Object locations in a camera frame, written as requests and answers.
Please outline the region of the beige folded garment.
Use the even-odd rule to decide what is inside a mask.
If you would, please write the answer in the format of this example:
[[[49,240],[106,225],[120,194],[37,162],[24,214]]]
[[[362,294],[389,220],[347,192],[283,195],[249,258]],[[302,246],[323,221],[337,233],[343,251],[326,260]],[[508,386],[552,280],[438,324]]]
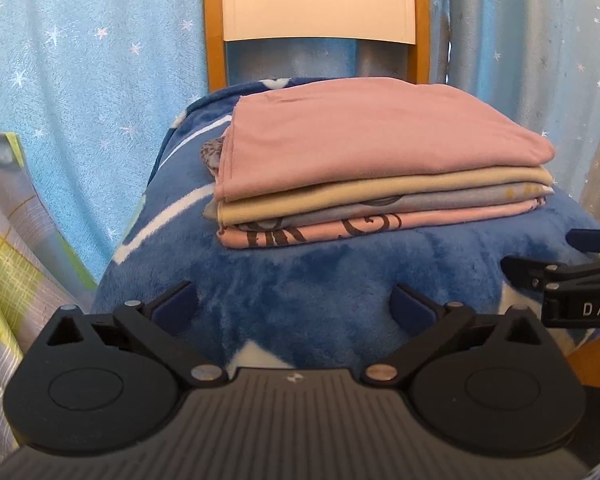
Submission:
[[[489,185],[533,182],[551,185],[543,167],[491,167],[431,176],[363,179],[312,185],[298,190],[262,195],[237,202],[218,200],[215,219],[221,226],[306,214],[335,206],[406,194],[449,192]]]

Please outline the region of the blue fleece blanket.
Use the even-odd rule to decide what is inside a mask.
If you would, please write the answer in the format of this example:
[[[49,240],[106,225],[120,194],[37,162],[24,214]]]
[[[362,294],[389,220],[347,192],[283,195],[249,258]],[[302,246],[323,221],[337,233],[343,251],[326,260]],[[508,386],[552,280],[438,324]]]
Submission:
[[[585,255],[566,242],[596,221],[566,193],[519,216],[423,226],[281,248],[228,249],[202,215],[212,179],[201,145],[227,127],[242,96],[263,82],[236,84],[189,104],[162,141],[135,219],[99,283],[93,311],[150,301],[181,282],[196,295],[173,309],[170,331],[204,356],[238,366],[362,370],[406,339],[389,298],[403,283],[481,313],[538,306],[506,283],[508,255],[568,264]]]

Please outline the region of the grey patterned cloth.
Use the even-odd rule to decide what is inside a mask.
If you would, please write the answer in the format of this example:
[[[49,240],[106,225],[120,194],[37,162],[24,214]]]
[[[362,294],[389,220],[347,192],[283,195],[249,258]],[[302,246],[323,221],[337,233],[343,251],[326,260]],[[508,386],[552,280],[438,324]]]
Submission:
[[[220,162],[223,151],[224,138],[219,136],[204,142],[200,148],[200,159],[210,172],[212,177],[216,178],[220,171]]]

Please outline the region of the pink printed folded garment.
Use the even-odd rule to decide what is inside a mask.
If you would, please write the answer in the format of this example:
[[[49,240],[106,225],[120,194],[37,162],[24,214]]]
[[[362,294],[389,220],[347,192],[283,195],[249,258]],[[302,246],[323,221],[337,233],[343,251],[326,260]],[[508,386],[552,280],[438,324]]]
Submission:
[[[242,231],[232,226],[216,233],[220,243],[227,248],[249,249],[288,247],[294,245],[347,240],[383,232],[401,231],[424,226],[449,226],[476,221],[509,218],[526,214],[543,207],[544,197],[522,202],[474,208],[409,212],[408,214],[371,214],[361,218],[288,226],[265,231]]]

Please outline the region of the blue star curtain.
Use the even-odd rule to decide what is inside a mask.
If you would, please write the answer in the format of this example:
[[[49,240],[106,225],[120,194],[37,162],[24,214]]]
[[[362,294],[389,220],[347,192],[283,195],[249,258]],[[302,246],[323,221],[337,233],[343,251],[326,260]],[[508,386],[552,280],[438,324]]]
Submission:
[[[430,0],[430,18],[431,79],[549,138],[600,221],[600,0]],[[94,276],[207,84],[202,0],[0,0],[0,131]]]

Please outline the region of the plaid pastel bed sheet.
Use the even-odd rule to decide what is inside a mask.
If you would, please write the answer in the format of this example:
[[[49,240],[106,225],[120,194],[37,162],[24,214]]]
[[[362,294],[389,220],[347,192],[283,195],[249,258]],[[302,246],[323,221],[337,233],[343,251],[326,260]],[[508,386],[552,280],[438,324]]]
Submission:
[[[2,408],[12,373],[56,309],[88,310],[96,288],[38,196],[18,136],[0,132],[0,461],[17,446]]]

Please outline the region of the grey-blue folded garment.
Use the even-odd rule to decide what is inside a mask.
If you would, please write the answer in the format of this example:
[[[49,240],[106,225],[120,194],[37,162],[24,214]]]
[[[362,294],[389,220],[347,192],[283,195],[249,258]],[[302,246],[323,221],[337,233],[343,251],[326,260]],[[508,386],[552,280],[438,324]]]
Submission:
[[[375,214],[408,214],[409,212],[464,209],[508,205],[524,200],[537,200],[554,194],[550,185],[538,182],[515,182],[464,190],[407,194],[366,200],[357,204],[320,209],[292,216],[238,224],[242,231],[267,231],[300,228],[317,223],[355,219]]]

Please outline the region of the wooden chair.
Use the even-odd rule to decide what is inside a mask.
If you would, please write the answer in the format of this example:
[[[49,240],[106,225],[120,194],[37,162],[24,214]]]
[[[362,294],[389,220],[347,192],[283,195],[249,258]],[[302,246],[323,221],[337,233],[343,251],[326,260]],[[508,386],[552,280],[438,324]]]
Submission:
[[[404,44],[404,76],[426,84],[430,70],[430,0],[204,0],[208,88],[228,84],[229,42],[338,38]]]

